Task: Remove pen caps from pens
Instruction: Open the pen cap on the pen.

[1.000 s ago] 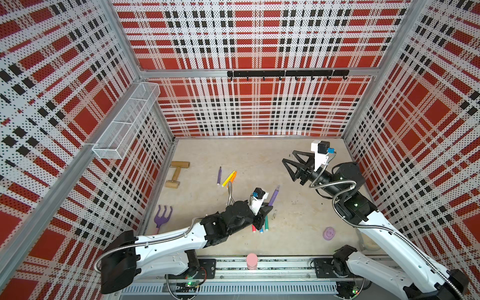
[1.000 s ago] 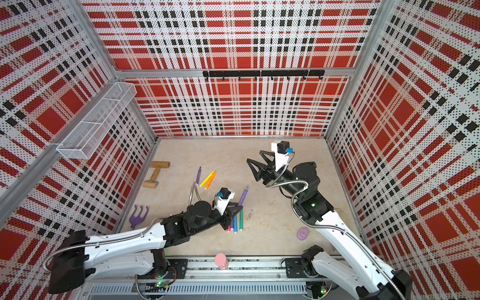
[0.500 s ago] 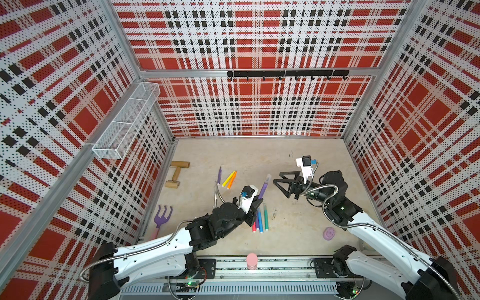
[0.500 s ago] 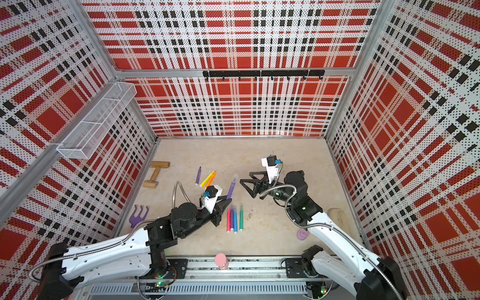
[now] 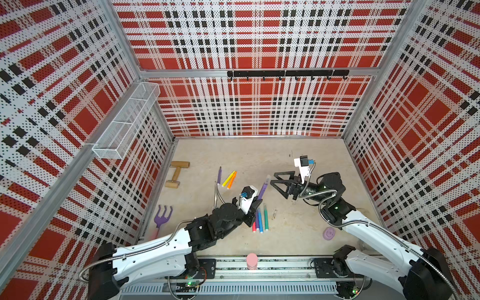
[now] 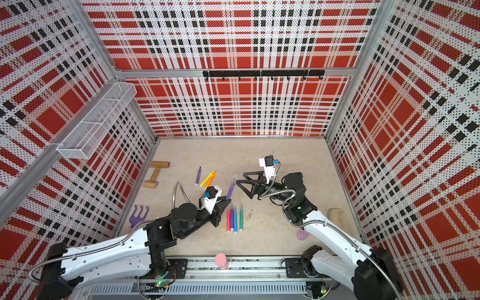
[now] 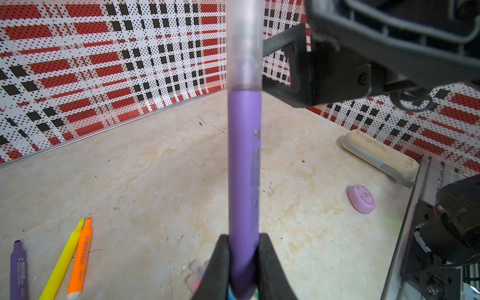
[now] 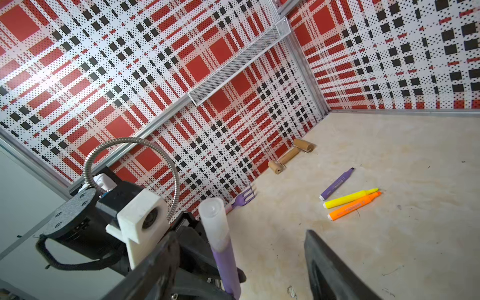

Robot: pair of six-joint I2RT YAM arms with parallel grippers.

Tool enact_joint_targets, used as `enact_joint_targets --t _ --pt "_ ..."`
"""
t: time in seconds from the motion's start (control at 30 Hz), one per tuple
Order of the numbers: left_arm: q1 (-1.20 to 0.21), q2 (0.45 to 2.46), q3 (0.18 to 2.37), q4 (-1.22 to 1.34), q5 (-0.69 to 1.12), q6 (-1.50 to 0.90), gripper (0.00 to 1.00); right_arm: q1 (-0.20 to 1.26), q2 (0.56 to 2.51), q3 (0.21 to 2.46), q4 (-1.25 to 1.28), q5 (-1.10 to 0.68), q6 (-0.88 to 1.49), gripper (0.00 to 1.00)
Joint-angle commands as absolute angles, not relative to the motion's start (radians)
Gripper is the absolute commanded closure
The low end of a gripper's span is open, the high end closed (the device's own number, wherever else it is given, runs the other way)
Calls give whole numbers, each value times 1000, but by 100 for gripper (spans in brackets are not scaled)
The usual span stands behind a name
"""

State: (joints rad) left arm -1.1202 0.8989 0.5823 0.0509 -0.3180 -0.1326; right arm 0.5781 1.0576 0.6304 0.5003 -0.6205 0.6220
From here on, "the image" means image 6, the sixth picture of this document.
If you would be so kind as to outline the violet marker pen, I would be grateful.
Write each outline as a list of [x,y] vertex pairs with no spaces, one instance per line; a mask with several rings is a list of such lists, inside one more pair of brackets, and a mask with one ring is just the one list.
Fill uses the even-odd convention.
[[231,199],[231,196],[233,194],[233,191],[234,191],[234,188],[236,186],[236,178],[234,178],[229,186],[229,189],[228,189],[228,192],[227,192],[227,195],[226,195],[226,199],[227,200],[230,200]]

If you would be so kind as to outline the orange marker pen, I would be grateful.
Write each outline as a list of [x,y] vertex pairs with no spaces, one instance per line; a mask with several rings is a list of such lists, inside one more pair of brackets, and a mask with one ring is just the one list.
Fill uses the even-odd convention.
[[208,188],[212,185],[215,176],[216,176],[216,171],[213,171],[208,177],[206,184],[204,185],[205,188]]

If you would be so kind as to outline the yellow marker pen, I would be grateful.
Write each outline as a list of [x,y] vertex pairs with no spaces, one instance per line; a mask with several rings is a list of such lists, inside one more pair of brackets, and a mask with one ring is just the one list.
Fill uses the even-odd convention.
[[210,179],[216,174],[215,171],[211,172],[206,178],[205,180],[200,184],[201,187],[206,187],[207,184],[210,182]]

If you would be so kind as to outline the purple marker pen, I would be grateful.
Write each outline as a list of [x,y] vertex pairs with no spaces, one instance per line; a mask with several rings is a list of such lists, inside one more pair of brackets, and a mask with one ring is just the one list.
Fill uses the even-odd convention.
[[202,167],[200,166],[198,168],[197,174],[196,174],[196,180],[195,180],[195,185],[196,186],[198,186],[200,184],[201,172],[202,172]]

